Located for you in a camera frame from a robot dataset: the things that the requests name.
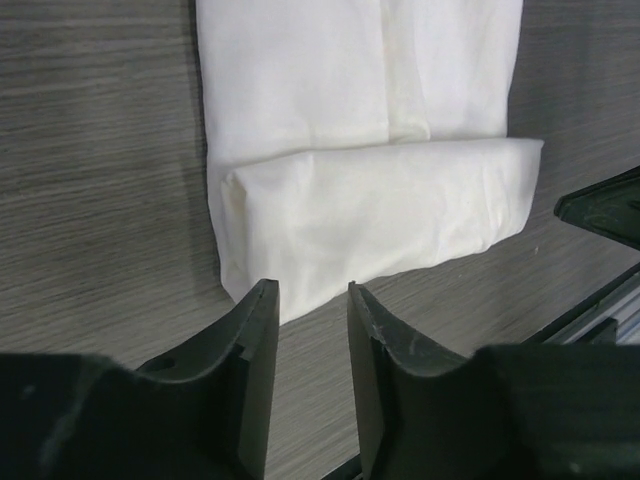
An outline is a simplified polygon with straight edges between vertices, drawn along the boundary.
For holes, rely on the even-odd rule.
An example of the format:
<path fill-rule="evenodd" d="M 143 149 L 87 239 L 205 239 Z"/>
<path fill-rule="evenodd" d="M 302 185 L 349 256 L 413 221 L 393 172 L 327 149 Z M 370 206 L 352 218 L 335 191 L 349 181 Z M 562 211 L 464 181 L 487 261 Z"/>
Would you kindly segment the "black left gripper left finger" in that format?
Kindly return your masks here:
<path fill-rule="evenodd" d="M 129 369 L 94 354 L 1 357 L 5 479 L 260 479 L 279 286 Z"/>

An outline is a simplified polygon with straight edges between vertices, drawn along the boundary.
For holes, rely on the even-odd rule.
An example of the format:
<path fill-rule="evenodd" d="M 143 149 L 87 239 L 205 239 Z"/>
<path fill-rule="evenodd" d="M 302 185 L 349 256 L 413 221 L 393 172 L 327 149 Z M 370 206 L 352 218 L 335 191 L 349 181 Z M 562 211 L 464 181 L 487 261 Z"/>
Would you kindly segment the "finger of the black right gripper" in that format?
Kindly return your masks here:
<path fill-rule="evenodd" d="M 561 197 L 554 215 L 561 221 L 631 248 L 640 241 L 639 168 Z"/>

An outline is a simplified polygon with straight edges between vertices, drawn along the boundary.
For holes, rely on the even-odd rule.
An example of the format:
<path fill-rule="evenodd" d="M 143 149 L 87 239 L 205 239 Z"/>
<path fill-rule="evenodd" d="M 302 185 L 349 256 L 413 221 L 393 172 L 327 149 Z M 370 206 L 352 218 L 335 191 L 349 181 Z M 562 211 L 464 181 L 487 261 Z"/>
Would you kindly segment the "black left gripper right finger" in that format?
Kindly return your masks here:
<path fill-rule="evenodd" d="M 367 479 L 635 479 L 639 350 L 493 345 L 463 357 L 348 289 Z"/>

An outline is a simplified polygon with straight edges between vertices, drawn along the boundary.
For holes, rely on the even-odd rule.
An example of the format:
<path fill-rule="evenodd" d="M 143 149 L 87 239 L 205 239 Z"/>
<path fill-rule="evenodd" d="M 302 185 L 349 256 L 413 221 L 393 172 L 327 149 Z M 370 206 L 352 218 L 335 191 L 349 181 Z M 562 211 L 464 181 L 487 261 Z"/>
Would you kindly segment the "white t shirt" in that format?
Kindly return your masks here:
<path fill-rule="evenodd" d="M 351 281 L 520 233 L 543 144 L 510 137 L 519 1 L 200 1 L 224 289 L 297 319 Z"/>

